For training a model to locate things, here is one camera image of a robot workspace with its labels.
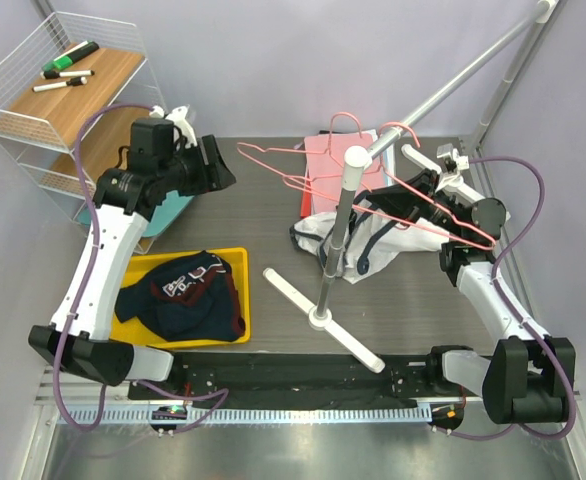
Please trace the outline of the pink hanger of navy top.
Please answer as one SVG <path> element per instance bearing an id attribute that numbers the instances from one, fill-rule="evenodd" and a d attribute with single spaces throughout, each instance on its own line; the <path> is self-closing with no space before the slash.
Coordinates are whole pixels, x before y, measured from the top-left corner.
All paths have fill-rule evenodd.
<path id="1" fill-rule="evenodd" d="M 413 128 L 399 121 L 379 127 L 379 136 L 387 133 L 409 135 L 409 142 L 401 146 L 402 155 L 420 171 L 403 180 L 385 162 L 380 163 L 391 181 L 377 201 L 386 215 L 414 227 L 424 219 L 442 229 L 445 237 L 478 250 L 495 247 L 508 212 L 501 201 L 483 196 L 466 183 L 464 172 L 470 167 L 469 158 L 452 145 L 435 160 L 429 158 L 422 153 Z"/>

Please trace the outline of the white navy tank top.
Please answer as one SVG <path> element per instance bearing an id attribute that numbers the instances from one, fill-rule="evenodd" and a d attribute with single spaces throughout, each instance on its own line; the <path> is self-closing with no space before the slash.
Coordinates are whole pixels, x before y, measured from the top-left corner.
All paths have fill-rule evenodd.
<path id="1" fill-rule="evenodd" d="M 294 248 L 312 254 L 324 266 L 335 219 L 334 213 L 324 212 L 292 225 Z M 406 227 L 380 215 L 356 212 L 347 227 L 336 276 L 356 284 L 382 271 L 401 253 L 439 252 L 448 241 L 445 230 L 424 219 Z"/>

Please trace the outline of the pink hanger of white top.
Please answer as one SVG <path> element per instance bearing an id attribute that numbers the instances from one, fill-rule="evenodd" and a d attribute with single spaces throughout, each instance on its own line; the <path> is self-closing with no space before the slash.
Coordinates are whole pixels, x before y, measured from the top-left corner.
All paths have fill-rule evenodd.
<path id="1" fill-rule="evenodd" d="M 302 195 L 303 192 L 312 193 L 311 180 L 305 176 L 306 155 L 312 154 L 312 151 L 305 149 L 304 139 L 309 136 L 328 134 L 328 146 L 324 152 L 331 153 L 333 134 L 362 134 L 365 130 L 373 130 L 377 137 L 381 132 L 375 128 L 365 127 L 355 114 L 340 111 L 331 117 L 329 124 L 323 131 L 303 137 L 295 146 L 267 146 L 253 141 L 239 141 L 236 143 L 236 149 L 243 159 L 275 175 L 284 186 L 297 190 Z M 342 175 L 346 172 L 347 150 L 344 154 Z"/>

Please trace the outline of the navy maroon tank top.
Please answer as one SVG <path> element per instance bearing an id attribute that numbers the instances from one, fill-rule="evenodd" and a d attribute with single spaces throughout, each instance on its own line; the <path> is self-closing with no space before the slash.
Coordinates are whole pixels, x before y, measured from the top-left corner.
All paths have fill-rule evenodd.
<path id="1" fill-rule="evenodd" d="M 120 290 L 114 312 L 134 318 L 166 342 L 234 342 L 245 334 L 231 265 L 200 251 L 164 262 Z"/>

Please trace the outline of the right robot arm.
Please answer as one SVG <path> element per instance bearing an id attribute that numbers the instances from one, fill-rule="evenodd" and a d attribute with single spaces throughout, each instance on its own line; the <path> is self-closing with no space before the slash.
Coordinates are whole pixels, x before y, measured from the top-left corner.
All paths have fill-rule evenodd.
<path id="1" fill-rule="evenodd" d="M 542 328 L 504 283 L 494 245 L 507 222 L 505 204 L 425 168 L 408 181 L 358 194 L 354 205 L 365 218 L 381 216 L 386 230 L 402 225 L 446 237 L 440 269 L 496 340 L 489 358 L 464 346 L 433 348 L 424 371 L 428 389 L 445 395 L 459 386 L 478 395 L 498 425 L 570 429 L 577 414 L 575 348 Z"/>

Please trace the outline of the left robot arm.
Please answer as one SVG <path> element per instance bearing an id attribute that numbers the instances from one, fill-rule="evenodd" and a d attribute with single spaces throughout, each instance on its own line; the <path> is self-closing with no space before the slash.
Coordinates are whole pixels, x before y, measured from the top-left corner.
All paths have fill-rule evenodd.
<path id="1" fill-rule="evenodd" d="M 62 372 L 109 386 L 151 380 L 163 398 L 178 397 L 186 375 L 173 366 L 171 353 L 111 339 L 116 299 L 135 247 L 168 193 L 192 197 L 235 182 L 215 137 L 197 137 L 185 108 L 155 108 L 135 120 L 126 166 L 106 170 L 97 181 L 73 279 L 50 323 L 31 328 L 31 348 Z"/>

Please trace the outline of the silver clothes rack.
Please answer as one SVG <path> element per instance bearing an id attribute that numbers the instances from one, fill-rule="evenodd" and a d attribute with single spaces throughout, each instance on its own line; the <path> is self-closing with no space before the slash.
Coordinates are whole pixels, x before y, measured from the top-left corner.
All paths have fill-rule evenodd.
<path id="1" fill-rule="evenodd" d="M 556 5 L 557 3 L 555 1 L 537 2 L 530 13 L 526 14 L 523 19 L 519 20 L 510 30 L 499 37 L 487 50 L 472 60 L 447 83 L 424 100 L 398 126 L 392 126 L 389 132 L 381 134 L 379 139 L 368 148 L 354 146 L 347 149 L 345 156 L 346 165 L 341 174 L 341 192 L 337 204 L 333 237 L 329 242 L 327 263 L 323 267 L 319 298 L 316 301 L 311 301 L 305 297 L 274 269 L 267 268 L 263 272 L 264 278 L 307 316 L 311 328 L 331 336 L 368 370 L 375 374 L 379 374 L 384 370 L 384 361 L 339 325 L 333 319 L 328 308 L 329 291 L 340 263 L 340 256 L 344 251 L 344 237 L 347 232 L 350 212 L 353 208 L 356 190 L 359 182 L 362 180 L 364 171 L 371 165 L 375 158 L 399 141 L 403 133 L 407 132 L 417 122 L 433 111 L 522 32 L 532 28 L 535 24 L 547 22 Z"/>

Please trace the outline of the teal bathroom scale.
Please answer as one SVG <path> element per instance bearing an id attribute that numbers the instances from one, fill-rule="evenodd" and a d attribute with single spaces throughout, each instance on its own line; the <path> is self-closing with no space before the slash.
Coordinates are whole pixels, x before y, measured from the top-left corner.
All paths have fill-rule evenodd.
<path id="1" fill-rule="evenodd" d="M 191 203 L 193 197 L 184 197 L 171 191 L 167 194 L 163 202 L 154 208 L 151 219 L 146 220 L 144 216 L 135 214 L 126 214 L 122 207 L 103 204 L 92 209 L 84 206 L 75 220 L 78 224 L 93 229 L 94 219 L 97 217 L 97 225 L 100 235 L 121 234 L 128 231 L 131 233 L 136 230 L 137 239 L 155 238 L 162 234 L 186 209 Z"/>

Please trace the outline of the red folder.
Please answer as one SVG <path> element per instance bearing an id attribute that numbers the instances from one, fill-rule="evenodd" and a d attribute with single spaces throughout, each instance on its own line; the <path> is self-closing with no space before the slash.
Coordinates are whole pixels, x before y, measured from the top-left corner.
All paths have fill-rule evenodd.
<path id="1" fill-rule="evenodd" d="M 301 206 L 300 206 L 300 218 L 304 219 L 313 214 L 313 198 L 309 192 L 302 193 Z"/>

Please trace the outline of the black white marker lower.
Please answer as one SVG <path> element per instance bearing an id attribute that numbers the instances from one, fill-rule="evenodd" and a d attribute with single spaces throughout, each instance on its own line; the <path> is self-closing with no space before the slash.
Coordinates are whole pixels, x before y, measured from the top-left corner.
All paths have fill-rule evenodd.
<path id="1" fill-rule="evenodd" d="M 34 93 L 41 93 L 51 90 L 58 90 L 67 87 L 78 87 L 84 86 L 88 83 L 88 79 L 85 76 L 73 77 L 68 80 L 58 81 L 53 83 L 47 83 L 42 85 L 36 85 L 31 88 Z"/>

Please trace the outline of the black white marker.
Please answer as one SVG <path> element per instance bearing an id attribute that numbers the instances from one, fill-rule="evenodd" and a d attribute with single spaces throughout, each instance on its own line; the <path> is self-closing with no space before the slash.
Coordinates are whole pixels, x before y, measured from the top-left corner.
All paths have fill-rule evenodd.
<path id="1" fill-rule="evenodd" d="M 88 79 L 85 76 L 73 77 L 68 80 L 58 81 L 53 83 L 47 83 L 42 85 L 36 85 L 31 88 L 34 93 L 41 93 L 51 90 L 58 90 L 67 87 L 78 87 L 84 86 L 88 83 Z"/>
<path id="2" fill-rule="evenodd" d="M 40 77 L 44 80 L 54 80 L 59 78 L 90 77 L 94 74 L 94 70 L 46 70 L 40 73 Z"/>

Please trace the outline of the yellow plastic tray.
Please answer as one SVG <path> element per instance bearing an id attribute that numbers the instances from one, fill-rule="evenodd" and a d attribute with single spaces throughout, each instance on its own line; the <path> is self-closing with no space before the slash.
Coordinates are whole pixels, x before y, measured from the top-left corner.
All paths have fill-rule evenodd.
<path id="1" fill-rule="evenodd" d="M 234 342 L 224 342 L 217 340 L 166 342 L 145 328 L 144 325 L 142 325 L 141 322 L 136 318 L 125 323 L 120 323 L 114 312 L 110 338 L 113 340 L 128 342 L 134 345 L 151 346 L 165 350 L 201 348 L 208 346 L 226 346 L 247 342 L 251 336 L 248 252 L 242 247 L 209 249 L 202 251 L 207 251 L 218 255 L 227 261 L 232 267 L 232 277 L 236 290 L 239 294 L 242 317 L 246 323 L 246 331 L 243 336 Z M 164 262 L 181 256 L 193 255 L 198 252 L 200 251 L 184 251 L 136 256 L 129 262 L 122 288 L 138 282 L 151 269 Z"/>

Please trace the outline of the white marker behind highlighter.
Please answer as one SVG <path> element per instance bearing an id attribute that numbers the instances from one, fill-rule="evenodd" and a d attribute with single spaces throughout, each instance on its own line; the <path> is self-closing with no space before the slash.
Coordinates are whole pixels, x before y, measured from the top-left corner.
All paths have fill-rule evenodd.
<path id="1" fill-rule="evenodd" d="M 83 47 L 84 47 L 84 46 L 86 46 L 88 43 L 89 43 L 89 41 L 87 41 L 87 40 L 85 40 L 85 41 L 83 41 L 83 42 L 80 42 L 80 43 L 78 43 L 78 44 L 74 45 L 72 48 L 68 49 L 67 51 L 63 52 L 63 53 L 62 53 L 60 56 L 61 56 L 61 57 L 63 57 L 63 56 L 67 56 L 67 55 L 69 55 L 70 53 L 72 53 L 72 52 L 75 52 L 75 51 L 77 51 L 77 50 L 79 50 L 79 49 L 83 48 Z"/>

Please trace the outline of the green highlighter marker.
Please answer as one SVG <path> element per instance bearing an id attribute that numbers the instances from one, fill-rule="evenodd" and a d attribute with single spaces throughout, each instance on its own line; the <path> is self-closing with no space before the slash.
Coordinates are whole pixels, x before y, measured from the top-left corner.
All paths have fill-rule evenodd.
<path id="1" fill-rule="evenodd" d="M 99 50 L 99 48 L 100 48 L 100 46 L 96 42 L 89 41 L 89 43 L 86 46 L 84 46 L 83 48 L 81 48 L 75 52 L 72 52 L 67 56 L 63 56 L 63 57 L 59 56 L 55 60 L 45 64 L 42 67 L 42 71 L 46 71 L 46 70 L 63 71 L 65 69 L 67 69 L 68 67 L 76 64 L 80 60 L 95 53 L 96 51 Z"/>

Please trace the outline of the black white marker upper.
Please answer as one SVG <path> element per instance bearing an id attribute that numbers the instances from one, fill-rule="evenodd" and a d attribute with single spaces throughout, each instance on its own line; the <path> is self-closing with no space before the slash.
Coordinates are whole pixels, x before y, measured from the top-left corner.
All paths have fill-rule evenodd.
<path id="1" fill-rule="evenodd" d="M 54 80 L 59 78 L 90 77 L 94 74 L 94 70 L 46 70 L 40 73 L 40 77 L 44 80 Z"/>

